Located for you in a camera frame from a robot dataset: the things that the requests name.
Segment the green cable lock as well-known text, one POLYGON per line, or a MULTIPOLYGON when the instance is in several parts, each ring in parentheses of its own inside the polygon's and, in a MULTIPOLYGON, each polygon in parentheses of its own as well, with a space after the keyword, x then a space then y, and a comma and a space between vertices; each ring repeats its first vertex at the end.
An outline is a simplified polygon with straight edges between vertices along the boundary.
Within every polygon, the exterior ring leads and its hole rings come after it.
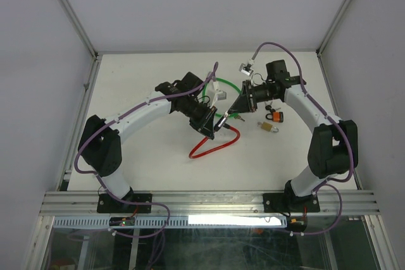
POLYGON ((218 110, 215 114, 216 117, 220 118, 226 110, 229 109, 229 107, 233 104, 235 99, 238 97, 238 95, 241 93, 241 89, 232 83, 229 80, 226 80, 224 78, 216 77, 210 80, 203 88, 201 92, 201 100, 203 103, 205 103, 207 106, 212 107, 215 106, 218 110), (208 87, 211 82, 218 81, 220 83, 220 88, 224 90, 227 93, 227 99, 223 101, 216 101, 213 103, 210 99, 209 93, 207 93, 208 87))

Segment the red cable lock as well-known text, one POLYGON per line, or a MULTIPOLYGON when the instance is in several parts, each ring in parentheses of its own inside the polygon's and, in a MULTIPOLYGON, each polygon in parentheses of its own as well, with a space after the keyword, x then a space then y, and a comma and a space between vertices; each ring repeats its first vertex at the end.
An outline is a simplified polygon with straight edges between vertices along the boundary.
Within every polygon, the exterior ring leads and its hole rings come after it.
POLYGON ((189 159, 199 159, 204 156, 208 156, 212 153, 226 149, 226 148, 230 147, 231 145, 236 144, 240 140, 241 134, 240 134, 240 131, 236 127, 229 125, 228 123, 224 123, 222 126, 222 129, 225 129, 226 131, 229 131, 230 133, 232 133, 233 137, 227 141, 224 140, 223 142, 220 142, 219 144, 209 145, 208 148, 206 148, 205 145, 208 142, 213 141, 213 140, 208 137, 204 137, 190 150, 190 152, 188 154, 188 158, 189 159))

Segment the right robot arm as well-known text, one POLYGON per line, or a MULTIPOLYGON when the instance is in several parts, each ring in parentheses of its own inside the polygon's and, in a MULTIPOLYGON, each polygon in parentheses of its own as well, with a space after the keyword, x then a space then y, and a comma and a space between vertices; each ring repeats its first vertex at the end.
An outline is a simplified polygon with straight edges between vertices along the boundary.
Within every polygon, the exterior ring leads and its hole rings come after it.
POLYGON ((305 122, 312 134, 308 165, 285 184, 282 196, 270 204, 275 211, 299 212, 327 181, 344 173, 353 174, 358 165, 358 128, 352 120, 328 114, 306 91, 300 77, 290 75, 284 60, 267 63, 266 70, 261 85, 243 81, 239 96, 225 114, 253 113, 258 103, 279 99, 305 122))

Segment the orange black padlock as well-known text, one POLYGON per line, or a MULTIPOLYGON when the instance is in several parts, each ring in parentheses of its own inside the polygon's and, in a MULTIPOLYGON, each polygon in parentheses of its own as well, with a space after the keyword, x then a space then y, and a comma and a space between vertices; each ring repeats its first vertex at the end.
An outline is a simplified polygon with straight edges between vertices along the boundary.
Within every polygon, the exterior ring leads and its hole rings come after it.
POLYGON ((265 118, 267 120, 276 122, 276 123, 283 123, 284 122, 284 113, 281 111, 273 111, 266 114, 265 118))

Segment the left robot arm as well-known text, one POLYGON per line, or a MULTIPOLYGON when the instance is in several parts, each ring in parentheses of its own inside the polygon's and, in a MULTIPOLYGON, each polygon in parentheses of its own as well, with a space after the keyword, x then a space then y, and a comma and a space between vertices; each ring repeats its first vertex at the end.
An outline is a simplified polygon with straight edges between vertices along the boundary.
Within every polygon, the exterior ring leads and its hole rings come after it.
POLYGON ((135 132, 154 120, 179 112, 188 117, 189 125, 205 138, 214 137, 216 108, 198 99, 203 87, 214 78, 210 73, 205 81, 188 72, 181 80, 163 82, 139 105, 110 118, 91 116, 78 145, 77 157, 82 158, 105 189, 107 203, 112 209, 127 212, 135 207, 135 195, 120 171, 122 144, 135 132))

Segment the brass padlock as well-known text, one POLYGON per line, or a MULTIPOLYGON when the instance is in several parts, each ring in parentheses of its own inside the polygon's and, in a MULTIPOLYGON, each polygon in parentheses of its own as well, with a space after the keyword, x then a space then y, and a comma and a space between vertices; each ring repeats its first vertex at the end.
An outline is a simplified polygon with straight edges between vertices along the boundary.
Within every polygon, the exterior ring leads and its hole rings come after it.
POLYGON ((258 126, 260 127, 260 129, 267 131, 267 132, 272 132, 272 133, 278 133, 279 129, 275 126, 273 126, 272 124, 264 121, 264 122, 258 122, 258 126))

